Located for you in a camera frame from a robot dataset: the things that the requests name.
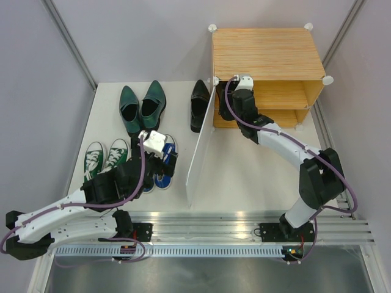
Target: blue sneaker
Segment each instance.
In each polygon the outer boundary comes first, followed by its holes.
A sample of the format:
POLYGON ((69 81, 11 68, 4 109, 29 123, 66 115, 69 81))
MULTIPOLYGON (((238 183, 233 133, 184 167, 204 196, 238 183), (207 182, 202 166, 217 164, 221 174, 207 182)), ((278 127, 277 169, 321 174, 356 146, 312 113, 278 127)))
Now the blue sneaker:
POLYGON ((153 183, 152 187, 151 188, 144 188, 143 193, 149 194, 155 188, 155 176, 154 175, 153 175, 153 178, 152 178, 152 183, 153 183))
MULTIPOLYGON (((164 152, 163 161, 165 163, 170 161, 170 153, 172 151, 178 153, 178 145, 175 142, 174 138, 170 135, 167 135, 167 134, 166 134, 166 136, 168 137, 168 139, 167 139, 167 142, 163 148, 163 152, 164 152)), ((167 175, 162 175, 162 176, 157 175, 155 178, 155 184, 156 184, 157 188, 162 189, 162 190, 169 188, 171 185, 171 182, 172 182, 172 177, 167 176, 167 175)))

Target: wooden cabinet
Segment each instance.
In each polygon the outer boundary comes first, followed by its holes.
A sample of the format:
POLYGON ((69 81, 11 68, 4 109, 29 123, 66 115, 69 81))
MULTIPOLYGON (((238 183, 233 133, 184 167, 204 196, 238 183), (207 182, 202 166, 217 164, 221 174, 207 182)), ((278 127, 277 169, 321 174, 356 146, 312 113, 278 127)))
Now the wooden cabinet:
MULTIPOLYGON (((235 74, 252 76, 259 111, 286 128, 304 120, 325 76, 307 29, 218 29, 213 33, 213 76, 228 81, 235 74)), ((218 109, 216 98, 215 127, 237 127, 223 120, 218 109)))

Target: black shoe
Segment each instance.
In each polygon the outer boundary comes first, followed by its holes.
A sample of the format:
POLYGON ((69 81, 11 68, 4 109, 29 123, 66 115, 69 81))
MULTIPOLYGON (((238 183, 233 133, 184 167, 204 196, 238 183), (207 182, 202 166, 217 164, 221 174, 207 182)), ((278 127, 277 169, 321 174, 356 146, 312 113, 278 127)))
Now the black shoe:
POLYGON ((206 109, 209 103, 209 91, 201 79, 199 79, 191 94, 191 116, 190 128, 191 131, 199 133, 201 131, 202 122, 205 118, 206 109))

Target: green leather shoe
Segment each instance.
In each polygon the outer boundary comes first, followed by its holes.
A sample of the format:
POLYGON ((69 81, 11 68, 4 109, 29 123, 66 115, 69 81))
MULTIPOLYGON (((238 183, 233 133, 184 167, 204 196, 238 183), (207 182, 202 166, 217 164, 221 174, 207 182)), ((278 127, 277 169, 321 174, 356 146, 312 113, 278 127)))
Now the green leather shoe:
POLYGON ((137 137, 142 128, 139 108, 139 100, 132 89, 124 86, 120 97, 120 115, 130 137, 137 137))
POLYGON ((166 108, 166 96, 158 81, 149 86, 141 106, 141 122, 147 131, 158 130, 160 116, 166 108))

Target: wall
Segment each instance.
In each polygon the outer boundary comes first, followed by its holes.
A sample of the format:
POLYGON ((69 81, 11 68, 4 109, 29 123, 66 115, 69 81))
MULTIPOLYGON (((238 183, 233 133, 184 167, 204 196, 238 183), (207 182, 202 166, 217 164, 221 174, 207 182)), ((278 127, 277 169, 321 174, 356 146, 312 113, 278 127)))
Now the wall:
MULTIPOLYGON (((93 91, 39 0, 0 2, 0 40, 4 235, 6 212, 34 211, 65 195, 93 91)), ((26 292, 34 264, 0 255, 1 292, 26 292)))
POLYGON ((326 68, 320 101, 346 177, 391 273, 391 2, 367 1, 326 68))
POLYGON ((193 81, 211 73, 217 27, 303 27, 323 57, 353 0, 54 0, 92 75, 103 81, 193 81))

